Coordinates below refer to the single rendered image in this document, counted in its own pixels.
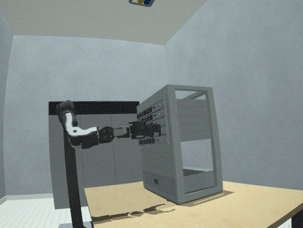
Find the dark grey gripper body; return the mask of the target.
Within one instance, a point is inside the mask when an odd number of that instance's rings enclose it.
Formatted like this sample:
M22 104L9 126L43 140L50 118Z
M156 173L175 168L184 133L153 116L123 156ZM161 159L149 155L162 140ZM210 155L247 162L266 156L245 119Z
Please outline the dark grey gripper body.
M137 138L137 136L143 135L143 131L147 129L146 122L138 120L129 122L128 124L119 124L119 126L129 126L131 139Z

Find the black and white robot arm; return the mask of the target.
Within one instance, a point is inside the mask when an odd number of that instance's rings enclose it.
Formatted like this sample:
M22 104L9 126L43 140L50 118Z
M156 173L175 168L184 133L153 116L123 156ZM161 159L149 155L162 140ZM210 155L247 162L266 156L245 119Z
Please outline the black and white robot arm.
M76 109L70 100L64 101L56 106L56 112L62 127L66 133L68 142L75 149L88 149L94 145L111 142L115 137L124 141L130 138L129 126L117 126L113 129L110 126L90 127L85 130L77 127ZM122 138L121 138L122 137ZM99 139L99 141L98 141ZM107 142L106 142L107 141Z

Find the grey server rack frame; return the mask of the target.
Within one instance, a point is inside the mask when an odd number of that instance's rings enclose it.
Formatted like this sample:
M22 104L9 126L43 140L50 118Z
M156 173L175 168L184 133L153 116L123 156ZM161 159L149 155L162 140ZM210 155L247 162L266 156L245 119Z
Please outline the grey server rack frame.
M197 92L176 99L175 90ZM194 100L204 94L205 100ZM138 139L143 187L179 205L223 192L219 131L212 87L167 84L136 108L137 121L146 122L148 127L161 124L161 136L154 132L153 138ZM213 169L184 167L180 142L201 139L211 140Z

